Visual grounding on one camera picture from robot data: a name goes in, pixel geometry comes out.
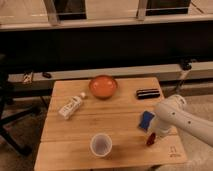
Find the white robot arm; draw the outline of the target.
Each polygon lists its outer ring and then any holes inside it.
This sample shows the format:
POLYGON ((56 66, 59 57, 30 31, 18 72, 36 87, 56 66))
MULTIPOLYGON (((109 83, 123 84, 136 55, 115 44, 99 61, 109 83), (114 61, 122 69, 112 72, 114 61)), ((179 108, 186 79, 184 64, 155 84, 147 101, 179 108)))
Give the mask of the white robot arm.
POLYGON ((180 95, 172 95, 157 103, 149 131, 165 137, 171 127, 176 126, 213 147, 213 121, 186 112, 186 105, 186 100, 180 95))

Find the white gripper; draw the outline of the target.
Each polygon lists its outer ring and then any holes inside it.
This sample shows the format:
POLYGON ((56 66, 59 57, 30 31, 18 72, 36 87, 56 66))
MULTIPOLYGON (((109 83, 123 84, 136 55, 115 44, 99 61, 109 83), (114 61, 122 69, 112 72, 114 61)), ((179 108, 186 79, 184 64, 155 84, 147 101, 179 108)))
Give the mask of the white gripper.
POLYGON ((150 131, 154 132, 158 137, 163 138, 170 133, 171 125, 155 116, 150 123, 150 131))

